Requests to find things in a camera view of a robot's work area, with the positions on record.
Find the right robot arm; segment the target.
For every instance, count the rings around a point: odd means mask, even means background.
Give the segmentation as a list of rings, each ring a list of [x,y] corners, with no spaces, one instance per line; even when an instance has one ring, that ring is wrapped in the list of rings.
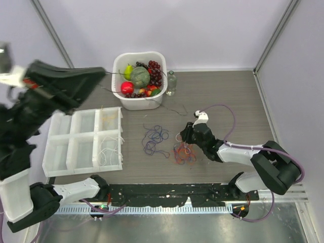
[[[183,142],[197,145],[211,161],[255,168],[254,172],[241,172],[230,181],[228,192],[235,200],[242,199],[247,192],[261,189],[284,195],[304,177],[300,164],[274,141],[256,146],[233,144],[215,138],[207,124],[192,122],[187,123],[180,136]]]

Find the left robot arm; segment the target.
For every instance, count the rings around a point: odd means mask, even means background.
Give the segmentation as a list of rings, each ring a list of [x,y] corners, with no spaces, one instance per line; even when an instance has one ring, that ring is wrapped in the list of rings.
[[[48,219],[65,204],[107,198],[109,186],[98,175],[65,185],[29,184],[36,146],[28,143],[55,111],[72,115],[105,75],[102,67],[59,68],[38,60],[1,75],[3,84],[25,89],[12,107],[1,106],[1,207],[13,233]]]

